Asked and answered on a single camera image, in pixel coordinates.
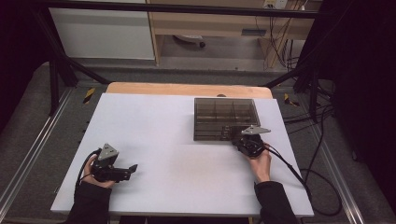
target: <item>white table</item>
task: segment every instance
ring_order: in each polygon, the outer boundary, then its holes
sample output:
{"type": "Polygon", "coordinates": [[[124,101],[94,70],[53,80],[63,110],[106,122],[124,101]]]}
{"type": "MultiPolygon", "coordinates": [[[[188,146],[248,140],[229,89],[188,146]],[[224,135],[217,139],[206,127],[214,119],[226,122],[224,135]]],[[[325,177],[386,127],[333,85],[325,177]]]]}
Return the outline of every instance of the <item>white table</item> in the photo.
{"type": "MultiPolygon", "coordinates": [[[[138,164],[129,181],[113,188],[110,212],[139,216],[254,217],[260,213],[248,162],[229,142],[194,142],[195,96],[104,93],[51,211],[68,213],[85,158],[109,143],[118,168],[138,164]]],[[[254,99],[263,141],[298,172],[276,100],[254,99]]],[[[298,217],[313,216],[304,188],[273,157],[272,179],[281,182],[298,217]]]]}

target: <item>black sleeve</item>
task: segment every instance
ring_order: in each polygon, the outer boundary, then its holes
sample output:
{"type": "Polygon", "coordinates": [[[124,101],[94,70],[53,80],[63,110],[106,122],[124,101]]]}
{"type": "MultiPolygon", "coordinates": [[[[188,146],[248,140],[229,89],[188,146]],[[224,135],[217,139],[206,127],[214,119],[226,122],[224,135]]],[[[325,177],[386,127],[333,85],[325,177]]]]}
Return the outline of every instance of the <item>black sleeve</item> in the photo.
{"type": "Polygon", "coordinates": [[[111,189],[81,181],[75,202],[64,224],[107,224],[111,189]]]}
{"type": "Polygon", "coordinates": [[[298,224],[282,184],[266,181],[255,185],[254,189],[262,205],[260,216],[265,224],[298,224]]]}

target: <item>person's arm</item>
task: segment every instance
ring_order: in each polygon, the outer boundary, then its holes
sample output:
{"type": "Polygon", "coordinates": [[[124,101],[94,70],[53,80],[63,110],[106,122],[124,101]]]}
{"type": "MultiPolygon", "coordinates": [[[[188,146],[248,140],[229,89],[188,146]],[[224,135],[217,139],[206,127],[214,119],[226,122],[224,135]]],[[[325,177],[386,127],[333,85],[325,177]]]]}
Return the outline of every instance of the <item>person's arm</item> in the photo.
{"type": "Polygon", "coordinates": [[[270,180],[271,156],[268,150],[257,158],[247,158],[258,180],[255,185],[257,199],[262,205],[260,216],[265,224],[298,223],[282,184],[270,180]]]}
{"type": "Polygon", "coordinates": [[[85,177],[76,189],[73,207],[64,224],[107,224],[111,187],[115,182],[99,182],[90,175],[95,158],[91,157],[85,164],[85,177]]]}

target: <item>hand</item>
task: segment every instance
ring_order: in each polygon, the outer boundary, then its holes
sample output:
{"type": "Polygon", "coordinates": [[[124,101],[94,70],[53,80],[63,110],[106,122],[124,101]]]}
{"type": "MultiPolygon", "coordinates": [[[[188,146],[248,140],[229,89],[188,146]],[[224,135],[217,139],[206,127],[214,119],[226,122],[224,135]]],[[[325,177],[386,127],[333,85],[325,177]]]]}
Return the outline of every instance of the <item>hand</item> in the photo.
{"type": "Polygon", "coordinates": [[[87,163],[84,166],[84,178],[82,178],[82,181],[85,181],[87,183],[105,188],[105,189],[111,189],[111,187],[113,187],[113,185],[116,183],[113,180],[108,180],[106,182],[99,182],[97,181],[92,175],[90,175],[91,173],[91,169],[92,169],[92,163],[93,161],[96,159],[97,155],[93,155],[92,157],[90,157],[90,159],[87,161],[87,163]]]}
{"type": "Polygon", "coordinates": [[[247,157],[247,160],[250,163],[251,171],[256,176],[259,183],[270,180],[271,155],[268,150],[264,150],[262,154],[256,158],[247,157]]]}

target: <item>wall outlet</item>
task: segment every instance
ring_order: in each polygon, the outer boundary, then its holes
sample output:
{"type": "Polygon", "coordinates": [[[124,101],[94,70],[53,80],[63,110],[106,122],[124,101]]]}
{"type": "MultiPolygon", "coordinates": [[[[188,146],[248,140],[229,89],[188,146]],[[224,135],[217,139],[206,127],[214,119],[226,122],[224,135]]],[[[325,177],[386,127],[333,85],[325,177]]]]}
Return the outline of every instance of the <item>wall outlet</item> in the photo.
{"type": "Polygon", "coordinates": [[[262,7],[268,8],[269,5],[272,5],[273,7],[276,6],[276,0],[265,0],[264,4],[262,4],[262,7]]]}
{"type": "Polygon", "coordinates": [[[277,0],[274,6],[276,9],[284,9],[287,3],[288,0],[277,0]]]}

